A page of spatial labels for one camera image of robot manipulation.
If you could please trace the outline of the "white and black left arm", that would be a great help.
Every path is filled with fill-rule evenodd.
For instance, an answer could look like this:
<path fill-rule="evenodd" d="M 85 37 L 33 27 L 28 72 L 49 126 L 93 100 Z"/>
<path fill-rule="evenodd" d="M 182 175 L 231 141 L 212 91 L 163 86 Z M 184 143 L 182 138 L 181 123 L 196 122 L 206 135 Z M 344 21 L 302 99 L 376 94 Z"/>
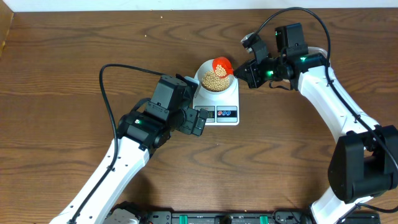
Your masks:
<path fill-rule="evenodd" d="M 105 157 L 52 223 L 103 223 L 127 184 L 173 131 L 201 136 L 208 112 L 190 106 L 199 87 L 191 77 L 161 76 L 145 110 L 133 108 L 120 119 Z"/>

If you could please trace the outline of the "red plastic measuring scoop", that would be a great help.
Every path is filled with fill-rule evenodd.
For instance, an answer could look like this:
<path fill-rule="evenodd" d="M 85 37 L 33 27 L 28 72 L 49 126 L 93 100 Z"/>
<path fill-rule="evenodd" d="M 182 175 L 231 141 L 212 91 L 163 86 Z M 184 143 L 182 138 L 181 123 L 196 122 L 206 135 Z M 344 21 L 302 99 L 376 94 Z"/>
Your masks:
<path fill-rule="evenodd" d="M 232 64 L 226 57 L 215 58 L 212 62 L 212 69 L 218 78 L 227 78 L 233 74 Z"/>

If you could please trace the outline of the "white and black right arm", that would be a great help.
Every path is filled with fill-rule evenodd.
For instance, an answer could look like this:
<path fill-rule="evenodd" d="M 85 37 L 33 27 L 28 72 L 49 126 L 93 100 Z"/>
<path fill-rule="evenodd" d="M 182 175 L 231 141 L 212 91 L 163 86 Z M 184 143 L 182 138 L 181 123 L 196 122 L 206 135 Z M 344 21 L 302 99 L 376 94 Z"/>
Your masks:
<path fill-rule="evenodd" d="M 287 80 L 311 102 L 336 147 L 328 167 L 329 188 L 310 207 L 312 223 L 348 223 L 351 214 L 397 187 L 397 129 L 381 126 L 341 86 L 326 50 L 309 46 L 299 23 L 275 29 L 278 56 L 255 33 L 242 39 L 254 54 L 234 71 L 250 88 Z"/>

